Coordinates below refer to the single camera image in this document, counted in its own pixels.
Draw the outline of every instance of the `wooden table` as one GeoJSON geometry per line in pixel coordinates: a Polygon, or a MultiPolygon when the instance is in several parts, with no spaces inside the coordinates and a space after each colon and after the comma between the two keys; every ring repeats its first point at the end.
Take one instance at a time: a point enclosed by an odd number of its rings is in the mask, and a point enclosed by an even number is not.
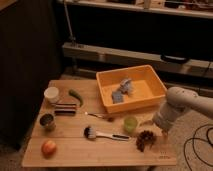
{"type": "Polygon", "coordinates": [[[115,117],[113,122],[85,115],[84,112],[103,113],[96,80],[53,80],[49,86],[60,90],[61,103],[79,103],[68,95],[69,89],[76,90],[84,99],[84,105],[77,110],[75,116],[56,116],[56,129],[47,133],[39,124],[40,117],[45,113],[54,113],[54,108],[44,99],[37,121],[27,146],[23,167],[89,167],[89,166],[142,166],[142,165],[175,165],[176,155],[168,140],[161,136],[161,130],[154,125],[138,126],[130,141],[115,141],[97,138],[95,141],[86,139],[84,128],[92,125],[95,129],[109,133],[122,133],[123,118],[134,115],[139,123],[149,120],[158,106],[139,109],[131,112],[106,114],[115,117]],[[157,135],[157,142],[150,149],[146,146],[142,153],[136,147],[136,134],[143,130],[152,130],[157,135]],[[41,153],[41,145],[46,139],[57,144],[57,151],[51,158],[41,153]]]}

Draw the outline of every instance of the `mug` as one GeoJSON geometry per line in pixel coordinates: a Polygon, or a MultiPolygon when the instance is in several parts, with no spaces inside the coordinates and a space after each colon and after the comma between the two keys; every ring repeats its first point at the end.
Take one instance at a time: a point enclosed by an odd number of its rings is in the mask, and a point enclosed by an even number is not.
{"type": "Polygon", "coordinates": [[[56,127],[54,116],[52,114],[44,114],[40,118],[40,124],[44,127],[46,131],[53,131],[56,127]]]}
{"type": "Polygon", "coordinates": [[[124,118],[124,130],[132,134],[138,125],[138,120],[134,116],[127,116],[124,118]]]}

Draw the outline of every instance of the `green chili pepper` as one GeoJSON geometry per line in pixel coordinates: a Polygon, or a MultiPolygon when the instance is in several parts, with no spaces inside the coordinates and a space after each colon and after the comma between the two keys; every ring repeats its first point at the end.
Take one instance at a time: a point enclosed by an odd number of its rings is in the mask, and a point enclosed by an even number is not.
{"type": "Polygon", "coordinates": [[[75,90],[70,89],[69,90],[69,95],[72,96],[72,97],[75,97],[76,99],[79,100],[80,107],[83,105],[83,99],[82,99],[81,95],[78,94],[75,90]]]}

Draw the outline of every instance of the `utensil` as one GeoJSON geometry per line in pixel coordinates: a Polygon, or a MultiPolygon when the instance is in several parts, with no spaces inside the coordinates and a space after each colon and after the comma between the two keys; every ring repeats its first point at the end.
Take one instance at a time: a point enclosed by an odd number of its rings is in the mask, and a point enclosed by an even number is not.
{"type": "Polygon", "coordinates": [[[113,122],[114,121],[113,117],[107,117],[107,116],[103,116],[103,115],[97,114],[97,113],[88,113],[88,112],[85,112],[84,114],[85,115],[94,116],[94,117],[97,117],[97,118],[107,119],[107,121],[109,121],[109,122],[113,122]]]}
{"type": "Polygon", "coordinates": [[[130,139],[130,137],[126,135],[109,134],[109,133],[96,131],[91,126],[88,126],[84,129],[84,136],[92,140],[96,139],[97,137],[106,137],[106,138],[111,138],[113,140],[121,140],[121,141],[128,141],[130,139]]]}

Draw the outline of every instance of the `white handle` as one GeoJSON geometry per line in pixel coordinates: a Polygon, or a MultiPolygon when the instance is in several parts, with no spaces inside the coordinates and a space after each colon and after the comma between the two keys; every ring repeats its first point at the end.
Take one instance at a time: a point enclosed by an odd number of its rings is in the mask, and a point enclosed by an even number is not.
{"type": "Polygon", "coordinates": [[[114,140],[122,140],[122,141],[128,141],[130,139],[130,137],[128,137],[126,135],[108,134],[108,133],[103,133],[103,132],[99,132],[99,131],[96,131],[96,136],[107,137],[107,138],[111,138],[114,140]]]}

